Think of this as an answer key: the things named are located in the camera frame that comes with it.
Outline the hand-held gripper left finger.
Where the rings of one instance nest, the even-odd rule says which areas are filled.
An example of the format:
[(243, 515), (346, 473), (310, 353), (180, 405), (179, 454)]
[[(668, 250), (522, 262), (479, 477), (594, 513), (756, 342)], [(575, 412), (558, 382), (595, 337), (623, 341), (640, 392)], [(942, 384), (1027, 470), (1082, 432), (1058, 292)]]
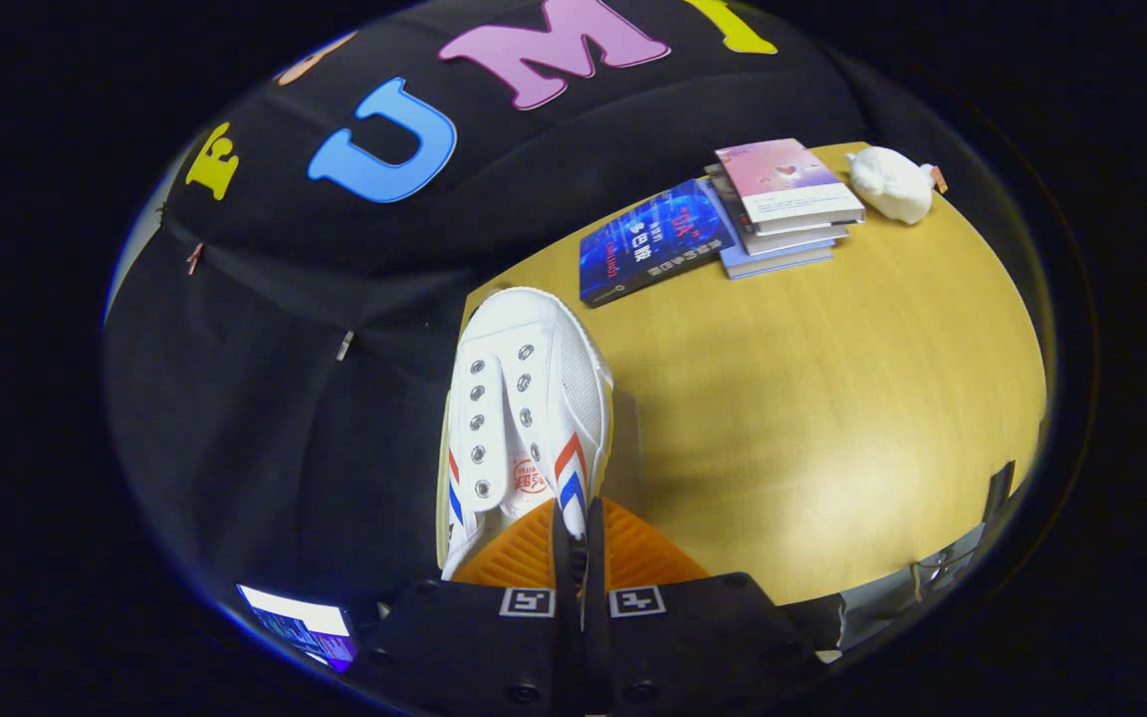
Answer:
[(362, 694), (406, 716), (574, 716), (577, 600), (555, 501), (483, 558), (522, 558), (484, 583), (420, 580), (362, 636)]

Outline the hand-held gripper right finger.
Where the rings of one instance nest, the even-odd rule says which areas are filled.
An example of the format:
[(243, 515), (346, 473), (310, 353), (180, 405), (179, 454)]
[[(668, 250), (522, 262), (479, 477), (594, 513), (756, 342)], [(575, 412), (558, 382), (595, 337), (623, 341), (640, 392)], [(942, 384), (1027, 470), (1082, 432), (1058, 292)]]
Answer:
[(813, 641), (746, 572), (710, 575), (619, 504), (587, 523), (585, 663), (610, 716), (768, 716), (822, 680)]

